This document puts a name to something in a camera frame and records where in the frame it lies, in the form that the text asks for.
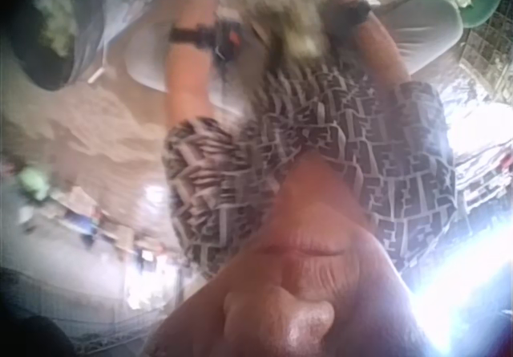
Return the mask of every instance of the person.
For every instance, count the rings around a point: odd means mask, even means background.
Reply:
[[[358,3],[338,0],[340,15]],[[175,28],[214,26],[216,5],[186,0]],[[400,273],[446,230],[454,170],[438,94],[410,73],[458,40],[461,20],[441,0],[358,13],[321,61],[267,72],[260,113],[238,129],[208,100],[212,51],[172,38],[172,226],[208,283],[146,355],[433,352]]]

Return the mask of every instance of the patterned shirt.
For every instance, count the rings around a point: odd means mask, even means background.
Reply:
[[[455,176],[431,85],[404,83],[383,99],[356,59],[336,54],[268,72],[253,98],[257,117],[238,133],[196,119],[166,139],[172,226],[205,275],[260,228],[291,164],[312,149],[352,188],[399,272],[445,232]]]

